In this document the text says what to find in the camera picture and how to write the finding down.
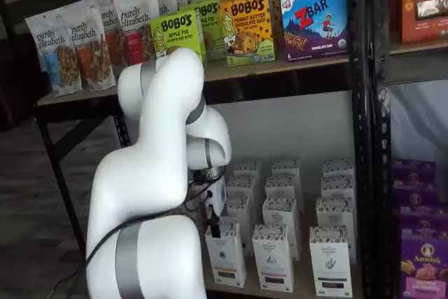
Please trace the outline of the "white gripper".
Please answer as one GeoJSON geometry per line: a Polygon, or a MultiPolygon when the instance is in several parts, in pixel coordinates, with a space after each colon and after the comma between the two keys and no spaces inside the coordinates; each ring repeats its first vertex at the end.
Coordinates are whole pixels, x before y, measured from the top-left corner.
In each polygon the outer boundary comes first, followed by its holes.
{"type": "Polygon", "coordinates": [[[213,238],[221,237],[220,215],[225,208],[227,200],[227,190],[225,187],[225,177],[221,177],[206,191],[206,215],[209,216],[207,224],[211,230],[213,238]]]}

